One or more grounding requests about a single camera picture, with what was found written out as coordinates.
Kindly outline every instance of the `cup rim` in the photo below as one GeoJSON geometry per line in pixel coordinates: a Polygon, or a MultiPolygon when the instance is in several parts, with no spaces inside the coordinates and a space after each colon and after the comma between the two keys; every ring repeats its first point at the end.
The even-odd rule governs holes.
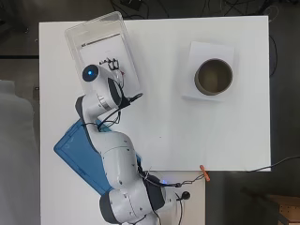
{"type": "MultiPolygon", "coordinates": [[[[215,95],[218,95],[218,94],[220,94],[220,93],[226,91],[226,90],[232,85],[232,82],[233,82],[233,69],[232,69],[232,67],[231,67],[226,61],[224,61],[224,60],[222,60],[222,59],[219,59],[219,58],[210,58],[210,59],[207,59],[206,61],[204,61],[204,62],[199,66],[199,68],[197,69],[197,71],[196,71],[196,73],[195,73],[194,80],[197,81],[197,84],[198,84],[205,92],[209,93],[211,96],[215,96],[215,95]],[[230,82],[228,83],[227,87],[226,87],[224,90],[222,90],[222,91],[219,91],[219,92],[211,92],[211,91],[208,91],[208,90],[206,90],[206,89],[200,84],[200,82],[199,82],[199,79],[198,79],[198,76],[197,76],[197,75],[199,74],[199,71],[202,69],[202,67],[203,67],[206,63],[208,63],[208,62],[210,62],[210,61],[219,61],[219,62],[224,63],[224,64],[227,66],[227,68],[230,70],[230,72],[231,72],[231,73],[230,73],[230,74],[231,74],[231,80],[230,80],[230,82]]],[[[200,89],[198,88],[197,84],[195,83],[196,88],[197,88],[201,93],[203,93],[203,90],[200,90],[200,89]]]]}

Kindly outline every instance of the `blue tray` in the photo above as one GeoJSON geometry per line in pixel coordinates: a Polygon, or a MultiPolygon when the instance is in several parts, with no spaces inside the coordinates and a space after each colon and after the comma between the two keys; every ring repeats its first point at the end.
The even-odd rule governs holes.
{"type": "Polygon", "coordinates": [[[112,189],[103,169],[102,158],[87,140],[82,120],[78,120],[55,145],[55,153],[86,183],[103,195],[112,189]]]}

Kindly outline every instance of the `white tabletop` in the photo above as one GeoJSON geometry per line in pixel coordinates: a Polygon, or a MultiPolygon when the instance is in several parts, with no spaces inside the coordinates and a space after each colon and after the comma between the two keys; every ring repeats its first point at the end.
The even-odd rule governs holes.
{"type": "MultiPolygon", "coordinates": [[[[99,195],[54,151],[54,145],[78,120],[75,101],[83,94],[64,36],[79,22],[43,22],[39,25],[40,78],[40,207],[42,225],[107,224],[99,210],[99,195]]],[[[199,172],[160,172],[171,182],[194,179],[199,172]]],[[[182,224],[204,224],[205,183],[178,188],[187,190],[182,224]]],[[[179,215],[162,215],[162,224],[177,224],[179,215]]]]}
{"type": "MultiPolygon", "coordinates": [[[[105,224],[98,194],[53,151],[78,119],[74,104],[83,94],[64,36],[78,23],[47,22],[39,27],[42,225],[105,224]]],[[[131,138],[145,166],[197,171],[200,164],[208,170],[269,164],[267,17],[127,21],[126,27],[138,54],[144,96],[123,110],[122,123],[114,129],[131,138]],[[247,84],[237,85],[239,95],[226,104],[181,98],[176,78],[185,73],[191,41],[234,46],[237,81],[247,84]],[[226,120],[221,119],[224,113],[230,115],[226,120]],[[131,126],[133,120],[137,127],[131,126]],[[145,123],[150,129],[144,129],[145,123]]],[[[162,173],[170,182],[199,174],[162,173]]],[[[183,224],[204,224],[204,181],[178,192],[187,188],[192,198],[183,224]]],[[[163,224],[168,223],[176,224],[168,219],[163,224]]]]}

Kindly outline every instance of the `brown cup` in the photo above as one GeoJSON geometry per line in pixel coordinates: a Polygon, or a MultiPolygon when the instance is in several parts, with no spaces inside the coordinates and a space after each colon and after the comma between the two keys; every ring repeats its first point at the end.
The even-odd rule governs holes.
{"type": "Polygon", "coordinates": [[[232,84],[233,71],[223,60],[209,59],[199,67],[194,80],[201,93],[216,96],[226,91],[232,84]]]}

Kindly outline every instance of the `dark floor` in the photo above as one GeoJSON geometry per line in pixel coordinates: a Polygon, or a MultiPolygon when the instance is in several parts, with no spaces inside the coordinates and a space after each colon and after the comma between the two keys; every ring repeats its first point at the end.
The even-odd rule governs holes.
{"type": "MultiPolygon", "coordinates": [[[[146,1],[150,7],[150,19],[166,18],[157,0],[146,1]]],[[[204,0],[162,0],[172,18],[200,17],[204,0]]],[[[263,0],[248,5],[248,13],[255,12],[263,0]]],[[[300,155],[300,5],[275,3],[277,17],[270,22],[270,34],[277,44],[278,64],[270,79],[271,146],[272,162],[300,155]]],[[[17,8],[28,25],[28,34],[10,33],[0,38],[0,54],[38,54],[38,22],[84,21],[113,11],[109,0],[19,0],[17,8]]],[[[229,9],[219,0],[209,1],[204,16],[221,16],[229,9]]],[[[239,5],[245,12],[246,4],[239,5]]],[[[270,19],[274,18],[273,7],[270,19]]],[[[129,14],[137,12],[124,7],[129,14]]],[[[141,8],[144,16],[146,8],[141,8]]],[[[232,10],[229,15],[239,15],[232,10]]],[[[270,44],[270,65],[274,67],[275,51],[270,44]]],[[[38,83],[38,60],[0,60],[0,79],[16,81],[17,94],[36,103],[32,90],[38,83]]],[[[274,224],[273,217],[256,204],[242,188],[268,194],[300,197],[300,162],[290,161],[273,172],[211,172],[211,182],[206,188],[206,224],[274,224]]]]}

